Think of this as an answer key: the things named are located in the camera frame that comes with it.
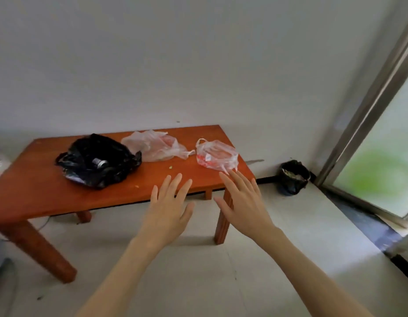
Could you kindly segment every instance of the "table leg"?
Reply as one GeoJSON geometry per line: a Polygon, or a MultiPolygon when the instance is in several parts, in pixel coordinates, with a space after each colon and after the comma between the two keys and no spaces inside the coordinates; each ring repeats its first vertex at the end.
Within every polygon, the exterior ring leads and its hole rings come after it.
{"type": "Polygon", "coordinates": [[[205,200],[211,200],[211,198],[212,198],[212,194],[213,194],[213,191],[212,190],[206,190],[205,191],[205,200]]]}
{"type": "Polygon", "coordinates": [[[75,280],[76,269],[27,220],[0,224],[0,233],[61,282],[75,280]]]}
{"type": "Polygon", "coordinates": [[[76,213],[81,224],[86,224],[91,221],[92,214],[89,210],[79,211],[76,213]]]}
{"type": "MultiPolygon", "coordinates": [[[[225,189],[223,199],[226,201],[228,206],[233,209],[233,200],[230,192],[227,189],[225,189]]],[[[229,225],[230,223],[226,219],[225,215],[222,213],[222,211],[220,211],[219,220],[217,221],[216,233],[214,235],[214,242],[216,243],[216,245],[221,245],[225,242],[229,225]]]]}

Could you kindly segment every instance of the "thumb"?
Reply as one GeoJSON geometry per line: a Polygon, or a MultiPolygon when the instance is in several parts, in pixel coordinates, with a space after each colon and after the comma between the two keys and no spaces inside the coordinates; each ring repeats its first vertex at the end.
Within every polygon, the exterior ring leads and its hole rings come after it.
{"type": "Polygon", "coordinates": [[[186,225],[189,222],[189,219],[191,219],[192,213],[194,211],[194,207],[195,207],[195,203],[193,202],[190,202],[186,205],[185,211],[180,217],[180,222],[184,227],[186,227],[186,225]]]}
{"type": "Polygon", "coordinates": [[[231,222],[233,217],[233,210],[228,206],[226,201],[221,197],[214,197],[214,201],[216,201],[217,206],[219,206],[221,212],[225,215],[228,222],[231,222]]]}

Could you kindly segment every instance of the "door frame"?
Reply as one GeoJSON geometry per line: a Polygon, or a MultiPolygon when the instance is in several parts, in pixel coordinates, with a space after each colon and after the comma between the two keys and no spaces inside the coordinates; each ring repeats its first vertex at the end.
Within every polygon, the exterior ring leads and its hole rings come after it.
{"type": "Polygon", "coordinates": [[[404,227],[408,227],[408,214],[403,218],[398,217],[385,209],[333,187],[333,182],[407,78],[408,24],[314,182],[316,186],[331,190],[404,227]]]}

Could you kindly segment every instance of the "black garbage bag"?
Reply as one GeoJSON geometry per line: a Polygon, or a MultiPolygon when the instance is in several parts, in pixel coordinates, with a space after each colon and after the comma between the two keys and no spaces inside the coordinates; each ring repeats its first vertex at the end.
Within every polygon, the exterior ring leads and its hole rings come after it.
{"type": "Polygon", "coordinates": [[[66,178],[102,189],[126,179],[141,165],[141,152],[131,154],[123,144],[99,134],[76,140],[56,158],[66,178]]]}
{"type": "Polygon", "coordinates": [[[307,186],[311,173],[302,163],[291,160],[281,164],[278,174],[279,192],[294,196],[307,186]]]}

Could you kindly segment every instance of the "wooden table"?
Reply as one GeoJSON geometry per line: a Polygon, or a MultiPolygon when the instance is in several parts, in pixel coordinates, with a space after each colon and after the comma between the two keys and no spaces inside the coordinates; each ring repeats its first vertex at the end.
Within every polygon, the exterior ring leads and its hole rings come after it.
{"type": "MultiPolygon", "coordinates": [[[[220,140],[232,145],[218,125],[162,129],[178,139],[188,150],[198,139],[220,140]]],[[[120,142],[132,132],[105,133],[120,142]]],[[[211,199],[213,189],[223,188],[218,171],[197,164],[196,156],[187,160],[174,157],[167,161],[143,163],[121,183],[103,190],[82,186],[64,178],[55,158],[67,151],[82,136],[40,138],[30,143],[15,162],[0,176],[0,233],[64,283],[72,282],[76,269],[27,221],[27,219],[76,213],[82,223],[91,220],[90,209],[149,200],[154,185],[160,186],[167,175],[183,174],[183,183],[192,178],[192,192],[205,192],[211,199]]],[[[239,156],[238,169],[249,179],[254,175],[239,156]]],[[[232,206],[228,191],[225,200],[232,206]]],[[[214,236],[217,245],[225,240],[229,222],[220,212],[214,236]]]]}

